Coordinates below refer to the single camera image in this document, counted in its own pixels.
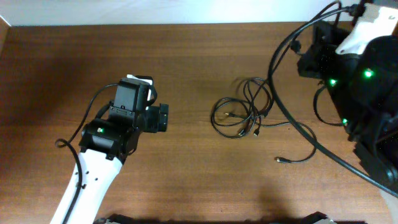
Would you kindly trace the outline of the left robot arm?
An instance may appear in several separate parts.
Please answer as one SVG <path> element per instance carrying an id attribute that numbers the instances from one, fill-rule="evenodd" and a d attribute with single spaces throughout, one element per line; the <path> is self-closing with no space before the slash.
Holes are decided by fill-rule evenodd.
<path id="1" fill-rule="evenodd" d="M 75 167 L 52 223 L 93 223 L 110 185 L 136 151 L 141 133 L 167 130 L 169 106 L 155 106 L 152 77 L 127 75 L 115 85 L 115 98 L 77 129 L 80 151 L 71 150 Z"/>

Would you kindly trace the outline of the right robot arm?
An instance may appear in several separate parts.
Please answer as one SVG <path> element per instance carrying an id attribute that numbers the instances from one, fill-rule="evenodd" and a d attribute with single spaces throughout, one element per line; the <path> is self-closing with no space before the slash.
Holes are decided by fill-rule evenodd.
<path id="1" fill-rule="evenodd" d="M 299 75 L 321 79 L 341 118 L 361 167 L 397 192 L 397 37 L 371 40 L 361 54 L 336 53 L 347 30 L 317 22 Z"/>

